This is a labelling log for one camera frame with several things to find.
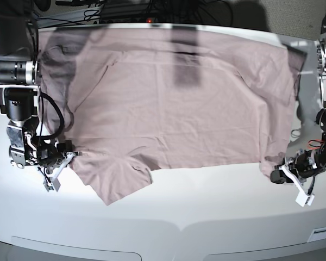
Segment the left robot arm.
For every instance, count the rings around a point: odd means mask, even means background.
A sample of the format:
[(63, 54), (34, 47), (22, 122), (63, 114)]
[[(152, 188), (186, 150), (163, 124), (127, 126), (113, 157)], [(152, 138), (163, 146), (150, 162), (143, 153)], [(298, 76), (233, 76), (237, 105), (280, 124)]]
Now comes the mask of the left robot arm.
[(320, 139), (309, 140), (307, 150), (301, 148), (293, 157), (285, 157), (270, 176), (271, 182), (275, 184), (294, 184), (298, 189), (296, 202), (302, 207), (312, 204), (316, 176), (326, 171), (326, 12), (316, 42), (316, 51), (320, 90), (318, 104), (321, 109), (315, 116), (315, 124), (320, 127), (322, 136)]

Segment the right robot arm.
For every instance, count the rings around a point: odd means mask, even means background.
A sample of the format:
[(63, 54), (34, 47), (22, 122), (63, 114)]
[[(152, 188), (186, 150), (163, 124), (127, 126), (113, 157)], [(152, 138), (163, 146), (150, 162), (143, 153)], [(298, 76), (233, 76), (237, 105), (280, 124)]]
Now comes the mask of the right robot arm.
[(9, 119), (10, 163), (35, 167), (47, 191), (58, 191), (62, 170), (78, 156), (71, 141), (59, 143), (65, 119), (41, 90), (38, 29), (26, 14), (0, 12), (0, 113)]

